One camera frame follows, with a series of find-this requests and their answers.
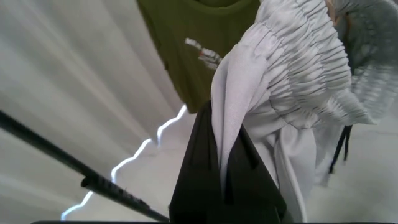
green t-shirt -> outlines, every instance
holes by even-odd
[[[254,22],[259,0],[138,0],[181,100],[190,113],[210,99],[222,58]]]

light strip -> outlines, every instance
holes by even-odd
[[[158,147],[160,146],[160,139],[161,139],[161,137],[162,137],[163,130],[164,130],[165,128],[167,128],[169,125],[171,125],[172,123],[174,123],[174,122],[178,121],[179,119],[181,119],[181,117],[182,117],[183,114],[186,112],[186,110],[187,110],[187,106],[186,106],[186,105],[183,105],[182,108],[180,109],[180,112],[178,112],[178,115],[177,115],[175,118],[168,120],[166,123],[164,123],[162,126],[160,126],[160,127],[157,129],[157,145],[158,145]],[[134,159],[137,159],[137,157],[139,156],[139,154],[145,149],[145,147],[147,146],[147,144],[150,143],[151,141],[152,141],[151,139],[146,139],[145,141],[143,141],[142,144],[140,145],[139,149],[137,150],[137,152],[134,153],[134,155],[133,155],[132,157],[123,160],[123,161],[120,162],[116,167],[114,167],[114,168],[112,169],[112,172],[111,172],[112,183],[116,183],[116,173],[118,172],[118,170],[119,170],[120,168],[122,168],[122,166],[126,165],[128,162],[131,162],[131,161],[133,161]],[[61,221],[65,221],[65,219],[66,219],[66,217],[67,217],[67,215],[68,215],[69,213],[73,212],[73,211],[76,210],[76,209],[79,209],[79,208],[85,206],[86,203],[87,203],[87,201],[91,198],[92,195],[93,195],[93,192],[92,192],[92,191],[89,191],[89,192],[86,194],[86,196],[84,197],[83,201],[81,201],[80,204],[74,205],[74,206],[72,206],[72,207],[66,209],[66,210],[61,214]]]

